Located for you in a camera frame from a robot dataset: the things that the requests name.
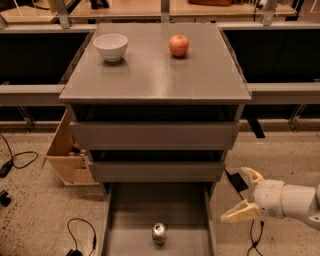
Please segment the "drawer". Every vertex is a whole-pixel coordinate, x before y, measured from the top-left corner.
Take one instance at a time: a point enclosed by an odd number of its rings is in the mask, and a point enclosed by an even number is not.
[[[72,122],[73,133],[87,150],[229,150],[238,122]]]
[[[217,255],[208,193],[202,183],[112,183],[106,204],[98,255]],[[162,246],[151,235],[159,222],[166,226]]]
[[[90,162],[96,182],[216,182],[223,162]]]

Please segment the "white bowl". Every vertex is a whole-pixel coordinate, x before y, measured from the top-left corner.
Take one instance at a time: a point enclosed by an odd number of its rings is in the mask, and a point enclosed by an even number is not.
[[[94,46],[107,61],[115,62],[121,59],[128,47],[128,38],[120,34],[106,34],[97,37]]]

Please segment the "drawer front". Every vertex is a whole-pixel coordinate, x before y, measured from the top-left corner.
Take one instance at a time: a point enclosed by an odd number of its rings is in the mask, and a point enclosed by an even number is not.
[[[216,182],[223,162],[90,162],[96,182]]]
[[[86,123],[72,122],[78,142],[87,149],[228,150],[239,131],[226,123]]]

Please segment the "black cable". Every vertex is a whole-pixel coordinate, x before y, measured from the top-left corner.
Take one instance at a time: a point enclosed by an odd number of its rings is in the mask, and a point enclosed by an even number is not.
[[[257,252],[260,256],[263,256],[263,255],[261,254],[261,252],[259,252],[257,246],[258,246],[258,244],[259,244],[259,242],[260,242],[260,240],[261,240],[261,237],[262,237],[264,222],[263,222],[263,221],[260,222],[260,227],[261,227],[261,229],[260,229],[260,235],[259,235],[259,238],[258,238],[257,241],[254,241],[254,240],[253,240],[253,236],[252,236],[253,224],[254,224],[254,220],[252,221],[252,223],[251,223],[251,228],[250,228],[250,238],[251,238],[252,246],[251,246],[251,247],[249,248],[249,250],[247,251],[247,256],[249,256],[249,253],[250,253],[250,251],[251,251],[252,249],[255,249],[256,252]]]
[[[229,181],[230,181],[230,173],[227,171],[227,169],[225,168],[224,171],[226,172],[228,178],[229,178]],[[240,194],[240,192],[238,190],[236,190],[241,198],[241,200],[243,200],[243,196]],[[254,220],[252,220],[252,223],[251,223],[251,228],[250,228],[250,238],[251,238],[251,242],[252,242],[252,246],[248,249],[247,251],[247,256],[249,256],[249,253],[252,249],[255,249],[257,251],[257,253],[259,253],[260,256],[263,256],[259,250],[257,249],[257,246],[261,240],[261,237],[262,237],[262,232],[263,232],[263,226],[264,226],[264,222],[261,221],[260,222],[260,225],[261,225],[261,229],[260,229],[260,235],[259,235],[259,239],[257,241],[254,241],[253,240],[253,236],[252,236],[252,228],[253,228],[253,224],[254,224]]]
[[[21,153],[17,153],[17,154],[15,154],[15,155],[13,155],[13,154],[12,154],[12,150],[11,150],[11,148],[10,148],[10,146],[9,146],[9,143],[8,143],[7,139],[6,139],[1,133],[0,133],[0,136],[2,137],[2,139],[4,140],[4,142],[5,142],[6,145],[7,145],[7,148],[8,148],[8,150],[9,150],[9,154],[10,154],[10,161],[12,161],[12,164],[13,164],[13,166],[14,166],[16,169],[23,169],[23,168],[27,167],[28,165],[32,164],[32,163],[38,158],[38,153],[35,152],[35,151],[25,151],[25,152],[21,152]],[[13,161],[14,158],[17,157],[17,156],[20,156],[20,155],[24,155],[24,154],[35,154],[36,156],[35,156],[34,159],[32,159],[30,162],[26,163],[25,165],[23,165],[23,166],[16,166],[16,165],[14,164],[14,161]]]
[[[85,219],[73,218],[73,219],[69,220],[69,221],[68,221],[68,224],[67,224],[67,228],[68,228],[69,233],[70,233],[70,235],[72,236],[73,241],[74,241],[74,243],[75,243],[75,245],[76,245],[76,250],[78,250],[78,243],[77,243],[77,240],[75,239],[74,235],[72,234],[72,232],[71,232],[71,230],[70,230],[70,226],[69,226],[69,225],[70,225],[70,222],[75,221],[75,220],[77,220],[77,221],[83,221],[83,222],[87,223],[87,224],[92,228],[92,230],[93,230],[94,236],[93,236],[93,240],[92,240],[92,250],[91,250],[91,252],[90,252],[90,254],[89,254],[89,256],[90,256],[90,255],[93,253],[93,251],[95,250],[96,244],[97,244],[96,230],[95,230],[94,227],[91,225],[91,223],[90,223],[89,221],[85,220]]]

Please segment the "power cord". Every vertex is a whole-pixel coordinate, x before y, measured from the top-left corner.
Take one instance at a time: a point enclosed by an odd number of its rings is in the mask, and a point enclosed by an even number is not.
[[[248,250],[248,252],[247,252],[247,256],[249,256],[249,253],[250,253],[250,251],[251,251],[252,249],[255,249],[256,252],[259,253],[259,255],[263,256],[263,255],[261,254],[261,252],[259,252],[257,246],[258,246],[258,244],[259,244],[259,242],[260,242],[260,240],[261,240],[261,237],[262,237],[264,222],[263,222],[263,221],[260,222],[260,227],[261,227],[261,228],[260,228],[260,235],[259,235],[259,238],[258,238],[257,241],[253,241],[253,237],[252,237],[252,227],[253,227],[253,224],[254,224],[254,220],[252,221],[252,223],[251,223],[251,228],[250,228],[250,237],[251,237],[252,246],[249,248],[249,250]]]
[[[5,144],[6,144],[7,148],[8,148],[9,154],[10,154],[10,160],[7,161],[6,163],[4,163],[3,166],[0,169],[0,177],[1,178],[4,178],[5,176],[7,176],[7,174],[11,170],[12,166],[14,166],[16,169],[23,169],[23,168],[27,167],[28,165],[32,164],[38,158],[38,153],[35,152],[35,151],[25,151],[25,152],[21,152],[21,153],[13,155],[12,154],[12,150],[11,150],[11,148],[9,146],[9,143],[8,143],[7,139],[1,133],[0,133],[0,136],[4,140],[4,142],[5,142]],[[20,155],[24,155],[24,154],[34,154],[35,157],[31,161],[29,161],[28,163],[26,163],[23,166],[15,165],[14,158],[17,157],[17,156],[20,156]]]
[[[242,182],[244,182],[244,181],[243,181],[242,178],[240,177],[240,182],[239,182],[239,176],[235,176],[234,174],[231,175],[231,174],[227,171],[227,169],[224,169],[224,170],[225,170],[225,172],[226,172],[226,174],[227,174],[227,177],[228,177],[230,183],[233,185],[233,187],[235,188],[235,190],[238,192],[241,200],[243,200],[244,198],[243,198],[243,196],[240,194],[240,191],[242,191],[242,190],[244,190],[244,189],[241,188],[241,187],[238,187],[238,184],[239,184],[239,183],[242,183]],[[252,220],[251,228],[250,228],[250,238],[251,238],[252,246],[248,249],[248,251],[247,251],[247,256],[249,256],[249,253],[250,253],[250,251],[251,251],[252,249],[255,249],[256,252],[259,253],[260,256],[263,256],[263,255],[259,252],[257,246],[258,246],[258,244],[259,244],[259,242],[260,242],[260,240],[261,240],[261,237],[262,237],[264,222],[263,222],[263,221],[260,222],[261,229],[260,229],[259,239],[258,239],[257,241],[254,241],[254,240],[253,240],[253,236],[252,236],[252,228],[253,228],[253,225],[254,225],[254,220]]]
[[[82,221],[82,222],[85,222],[85,223],[87,223],[87,224],[92,228],[94,236],[93,236],[93,240],[92,240],[92,250],[91,250],[91,252],[90,252],[90,254],[89,254],[89,256],[91,256],[91,254],[93,253],[93,251],[96,249],[96,245],[97,245],[96,230],[94,229],[94,227],[91,225],[91,223],[90,223],[89,221],[87,221],[87,220],[85,220],[85,219],[81,219],[81,218],[73,218],[73,219],[71,219],[71,220],[68,221],[67,228],[68,228],[69,233],[70,233],[70,235],[72,236],[73,241],[74,241],[74,243],[75,243],[75,245],[76,245],[76,250],[74,251],[74,250],[71,249],[71,250],[69,251],[69,253],[67,254],[67,256],[77,256],[77,255],[80,255],[80,256],[81,256],[81,255],[82,255],[81,252],[78,250],[77,240],[75,239],[74,235],[72,234],[72,232],[71,232],[71,230],[70,230],[70,222],[72,222],[72,221]]]

